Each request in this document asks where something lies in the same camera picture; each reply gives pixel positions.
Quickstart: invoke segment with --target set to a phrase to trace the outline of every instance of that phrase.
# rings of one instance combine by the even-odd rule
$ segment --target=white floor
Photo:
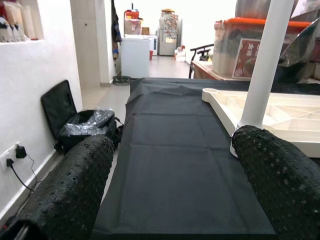
[[[153,56],[150,61],[149,77],[151,78],[184,78],[189,75],[189,65],[186,62],[176,62],[170,56]],[[130,86],[111,85],[110,87],[99,87],[82,89],[83,109],[112,109],[115,116],[121,122],[125,122],[126,102],[130,95]],[[109,189],[112,176],[117,165],[118,150],[113,155],[110,174],[105,184],[102,200]]]

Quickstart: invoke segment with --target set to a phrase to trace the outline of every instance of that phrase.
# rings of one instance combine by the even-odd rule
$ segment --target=wall outlet
[[[0,165],[1,165],[2,171],[6,171],[8,169],[7,159],[12,159],[14,162],[17,160],[16,159],[16,147],[17,147],[16,144],[13,145],[12,147],[8,148],[4,153],[1,154]]]

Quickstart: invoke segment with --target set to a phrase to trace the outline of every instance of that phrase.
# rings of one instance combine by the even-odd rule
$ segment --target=white refrigerator
[[[126,37],[121,42],[121,75],[133,79],[149,77],[150,40]]]

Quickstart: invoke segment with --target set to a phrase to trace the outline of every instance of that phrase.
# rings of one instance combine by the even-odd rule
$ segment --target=open suitcase
[[[41,104],[51,133],[57,140],[54,146],[57,151],[67,153],[72,147],[90,136],[90,134],[69,134],[65,128],[66,124],[86,123],[95,112],[94,110],[77,112],[68,80],[60,82],[42,95]],[[117,134],[115,113],[108,110],[108,117],[100,121],[97,127],[103,130],[106,128],[104,134],[112,140],[114,149],[116,149],[120,137]]]

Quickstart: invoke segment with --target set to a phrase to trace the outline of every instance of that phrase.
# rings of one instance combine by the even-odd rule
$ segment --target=white plastic tray
[[[241,119],[247,92],[202,90],[202,100],[211,105],[230,136]],[[278,138],[296,145],[310,158],[320,158],[320,97],[271,93],[263,127]]]

